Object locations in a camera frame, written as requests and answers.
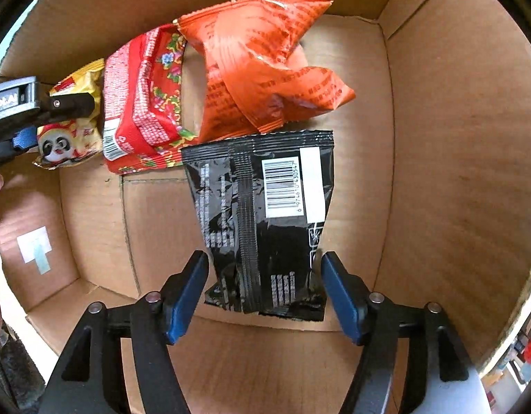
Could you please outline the black snack packet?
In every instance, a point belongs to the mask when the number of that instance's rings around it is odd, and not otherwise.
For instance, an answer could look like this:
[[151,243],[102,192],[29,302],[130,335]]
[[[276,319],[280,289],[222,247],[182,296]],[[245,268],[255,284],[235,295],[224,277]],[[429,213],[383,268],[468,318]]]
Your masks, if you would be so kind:
[[182,150],[216,282],[205,303],[225,311],[320,322],[314,269],[334,191],[334,134],[302,130]]

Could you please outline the orange snack packet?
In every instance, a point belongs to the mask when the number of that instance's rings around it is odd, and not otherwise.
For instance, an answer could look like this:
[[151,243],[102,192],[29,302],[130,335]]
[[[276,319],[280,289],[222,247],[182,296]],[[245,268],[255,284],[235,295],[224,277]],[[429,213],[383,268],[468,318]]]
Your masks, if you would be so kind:
[[231,0],[174,21],[205,59],[198,140],[266,134],[355,98],[333,70],[311,66],[300,40],[333,0]]

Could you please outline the red snack packet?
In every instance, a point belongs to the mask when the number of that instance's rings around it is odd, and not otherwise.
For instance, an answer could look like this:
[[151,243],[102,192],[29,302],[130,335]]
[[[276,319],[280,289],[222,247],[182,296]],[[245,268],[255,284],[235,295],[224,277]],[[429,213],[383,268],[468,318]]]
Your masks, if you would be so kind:
[[110,172],[181,166],[181,149],[197,142],[181,122],[186,44],[169,23],[133,38],[105,60],[103,155]]

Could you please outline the yellow panda snack packet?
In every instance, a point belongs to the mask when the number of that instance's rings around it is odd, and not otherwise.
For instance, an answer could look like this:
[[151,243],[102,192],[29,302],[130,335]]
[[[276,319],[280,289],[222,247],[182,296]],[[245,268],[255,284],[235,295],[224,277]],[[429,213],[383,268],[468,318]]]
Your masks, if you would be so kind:
[[49,91],[50,96],[87,93],[94,108],[87,116],[53,122],[37,128],[38,156],[33,164],[54,170],[76,166],[103,151],[102,93],[105,60],[95,60],[72,72]]

